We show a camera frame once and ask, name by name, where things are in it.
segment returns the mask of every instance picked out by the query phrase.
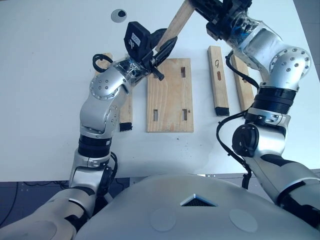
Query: rectangular slot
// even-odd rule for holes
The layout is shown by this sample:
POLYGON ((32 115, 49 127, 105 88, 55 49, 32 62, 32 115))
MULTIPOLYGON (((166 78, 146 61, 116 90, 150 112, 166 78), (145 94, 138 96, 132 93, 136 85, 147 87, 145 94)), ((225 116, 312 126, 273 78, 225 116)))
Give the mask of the rectangular slot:
POLYGON ((218 71, 218 72, 216 73, 216 75, 217 75, 217 77, 218 77, 218 80, 221 81, 221 72, 218 71))
POLYGON ((181 67, 181 77, 182 77, 182 78, 185 78, 185 77, 186 77, 186 67, 185 67, 185 66, 182 66, 182 67, 181 67))
POLYGON ((182 109, 182 120, 187 121, 187 109, 182 109))
POLYGON ((153 109, 153 121, 158 122, 158 109, 153 109))

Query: circular marker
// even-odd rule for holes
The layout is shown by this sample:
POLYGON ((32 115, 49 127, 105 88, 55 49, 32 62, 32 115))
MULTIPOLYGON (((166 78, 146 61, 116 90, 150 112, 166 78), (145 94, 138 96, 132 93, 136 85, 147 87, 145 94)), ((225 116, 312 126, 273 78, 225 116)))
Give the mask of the circular marker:
POLYGON ((122 23, 127 18, 127 13, 123 9, 116 9, 111 13, 111 20, 115 23, 122 23))

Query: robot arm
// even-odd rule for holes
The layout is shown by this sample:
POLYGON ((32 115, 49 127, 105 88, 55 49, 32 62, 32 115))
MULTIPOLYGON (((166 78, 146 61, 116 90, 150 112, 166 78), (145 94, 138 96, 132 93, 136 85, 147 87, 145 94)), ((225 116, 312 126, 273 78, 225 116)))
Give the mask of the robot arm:
POLYGON ((165 30, 150 34, 138 22, 128 24, 124 43, 130 57, 113 62, 90 82, 89 96, 80 111, 79 146, 69 188, 33 214, 0 229, 0 239, 70 240, 92 217, 97 197, 108 192, 116 176, 117 164, 113 169, 108 164, 111 157, 116 158, 110 146, 119 124, 119 109, 143 78, 151 73, 164 78, 157 66, 169 56, 177 37, 168 40, 156 55, 152 49, 165 30))
POLYGON ((237 57, 261 72, 263 79, 245 113, 245 124, 233 135, 233 150, 275 204, 319 227, 320 178, 304 165, 281 157, 290 121, 288 112, 299 90, 299 80, 309 70, 310 55, 285 44, 262 21, 248 17, 251 0, 191 2, 208 20, 208 34, 226 41, 237 57))

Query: wooden beam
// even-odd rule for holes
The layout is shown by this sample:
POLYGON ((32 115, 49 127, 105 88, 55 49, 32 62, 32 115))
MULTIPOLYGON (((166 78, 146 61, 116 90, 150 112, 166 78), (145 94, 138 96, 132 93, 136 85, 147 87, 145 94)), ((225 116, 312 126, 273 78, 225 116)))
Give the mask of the wooden beam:
MULTIPOLYGON (((235 69, 249 76, 247 65, 242 60, 240 60, 237 56, 232 55, 231 62, 232 62, 232 66, 235 69)), ((247 110, 254 102, 254 93, 252 91, 252 86, 250 83, 243 80, 242 77, 240 77, 235 72, 234 72, 234 79, 236 84, 236 90, 238 92, 241 111, 247 110)))
POLYGON ((209 46, 208 56, 215 113, 217 116, 229 116, 229 103, 221 47, 209 46))
MULTIPOLYGON (((104 53, 112 59, 112 54, 110 52, 104 53)), ((106 69, 110 65, 107 60, 97 61, 96 63, 100 68, 106 69)), ((119 123, 120 132, 132 130, 132 94, 129 94, 125 100, 124 105, 119 110, 119 123)))
POLYGON ((191 4, 190 0, 184 0, 179 10, 176 12, 174 18, 172 19, 169 27, 166 29, 162 38, 158 42, 155 50, 159 52, 160 47, 168 40, 178 36, 181 30, 184 28, 185 24, 191 17, 195 8, 191 4))
POLYGON ((147 80, 147 132, 194 131, 190 58, 169 58, 159 67, 164 79, 147 80))

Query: wooden block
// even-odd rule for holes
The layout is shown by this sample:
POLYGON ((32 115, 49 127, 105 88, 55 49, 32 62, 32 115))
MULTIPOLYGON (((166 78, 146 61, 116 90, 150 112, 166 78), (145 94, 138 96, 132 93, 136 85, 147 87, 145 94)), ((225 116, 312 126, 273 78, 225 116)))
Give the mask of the wooden block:
POLYGON ((192 133, 190 58, 166 59, 158 70, 165 76, 162 81, 153 74, 147 80, 147 132, 192 133))
MULTIPOLYGON (((112 59, 111 53, 104 53, 112 59)), ((110 63, 107 60, 97 61, 96 63, 100 68, 106 69, 110 63)), ((132 94, 129 94, 124 105, 119 110, 119 123, 120 123, 120 132, 132 130, 132 94)))
POLYGON ((168 40, 173 39, 178 36, 181 30, 184 28, 185 24, 191 17, 195 8, 191 4, 190 0, 184 0, 179 10, 176 12, 174 18, 172 19, 169 27, 166 29, 162 38, 158 42, 155 50, 159 52, 160 47, 168 40))
MULTIPOLYGON (((248 67, 242 60, 240 60, 235 55, 232 55, 231 61, 232 61, 232 66, 235 69, 249 76, 248 67)), ((236 84, 236 90, 238 92, 241 111, 247 110, 254 102, 254 93, 252 91, 252 86, 250 83, 243 80, 242 77, 240 77, 235 72, 234 72, 234 79, 236 84)))
POLYGON ((215 113, 217 116, 229 116, 229 103, 221 47, 209 46, 208 56, 215 113))

